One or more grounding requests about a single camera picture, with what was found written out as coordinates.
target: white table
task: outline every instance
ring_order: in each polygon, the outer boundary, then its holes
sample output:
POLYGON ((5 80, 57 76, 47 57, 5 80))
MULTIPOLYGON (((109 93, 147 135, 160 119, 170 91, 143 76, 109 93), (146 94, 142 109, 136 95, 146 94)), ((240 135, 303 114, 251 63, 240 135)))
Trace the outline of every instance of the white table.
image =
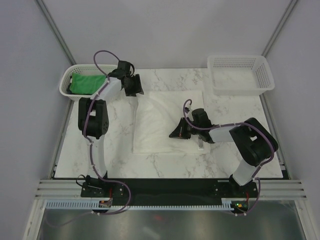
MULTIPOLYGON (((140 69, 136 73, 140 74, 145 91, 202 90, 204 107, 213 124, 243 122, 255 117, 269 129, 258 96, 214 95, 207 69, 140 69)), ((104 159, 109 178, 228 178, 237 169, 241 155, 233 142, 212 144, 208 154, 133 154, 137 105, 137 98, 125 97, 124 90, 107 105, 109 130, 104 140, 104 159)), ((85 139, 78 130, 78 103, 75 102, 55 177, 86 175, 87 151, 85 139)), ((282 178, 277 156, 263 166, 257 176, 282 178)))

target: white towel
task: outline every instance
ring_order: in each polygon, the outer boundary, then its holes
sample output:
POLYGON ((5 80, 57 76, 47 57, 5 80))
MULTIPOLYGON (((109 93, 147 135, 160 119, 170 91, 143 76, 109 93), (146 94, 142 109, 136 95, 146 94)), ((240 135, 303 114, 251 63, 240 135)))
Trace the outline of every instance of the white towel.
POLYGON ((190 139, 169 138, 183 117, 183 104, 192 99, 193 110, 204 108, 200 90, 147 91, 137 94, 138 107, 135 115, 133 153, 188 153, 207 154, 210 144, 204 142, 199 149, 197 135, 190 139))

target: white wall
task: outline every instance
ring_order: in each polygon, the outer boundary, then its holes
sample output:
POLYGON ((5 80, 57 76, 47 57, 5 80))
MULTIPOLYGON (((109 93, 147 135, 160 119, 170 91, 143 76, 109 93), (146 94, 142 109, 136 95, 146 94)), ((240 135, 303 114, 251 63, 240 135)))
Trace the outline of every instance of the white wall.
POLYGON ((286 163, 301 179, 320 226, 320 1, 300 1, 267 60, 267 94, 286 163))
POLYGON ((211 53, 260 55, 290 0, 44 2, 78 64, 106 49, 137 68, 188 68, 211 53))
POLYGON ((0 33, 0 238, 20 240, 66 111, 69 63, 33 0, 2 1, 0 33))

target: plastic basket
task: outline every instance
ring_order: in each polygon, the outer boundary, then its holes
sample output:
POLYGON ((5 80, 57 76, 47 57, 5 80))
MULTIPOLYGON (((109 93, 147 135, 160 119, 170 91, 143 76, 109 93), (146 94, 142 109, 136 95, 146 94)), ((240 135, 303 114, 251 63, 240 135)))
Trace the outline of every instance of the plastic basket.
MULTIPOLYGON (((107 74, 112 72, 114 69, 117 68, 117 65, 106 65, 106 64, 99 64, 99 67, 105 71, 107 74)), ((73 101, 79 101, 80 98, 89 98, 90 95, 75 95, 75 94, 68 94, 67 93, 67 88, 68 85, 70 84, 70 76, 72 73, 77 73, 77 74, 83 74, 83 75, 102 75, 96 65, 94 64, 78 64, 78 65, 73 65, 69 67, 65 73, 63 74, 63 77, 60 82, 60 93, 68 98, 70 98, 73 101)))
POLYGON ((275 88, 269 64, 259 55, 211 55, 208 69, 215 95, 257 96, 275 88))

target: green towel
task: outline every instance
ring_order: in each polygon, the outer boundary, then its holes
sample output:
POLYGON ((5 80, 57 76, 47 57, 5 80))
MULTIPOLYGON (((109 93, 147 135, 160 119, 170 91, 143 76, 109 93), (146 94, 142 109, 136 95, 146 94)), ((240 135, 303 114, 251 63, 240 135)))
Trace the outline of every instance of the green towel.
POLYGON ((92 95, 104 84, 105 80, 105 75, 84 76, 73 72, 70 91, 73 94, 92 95))

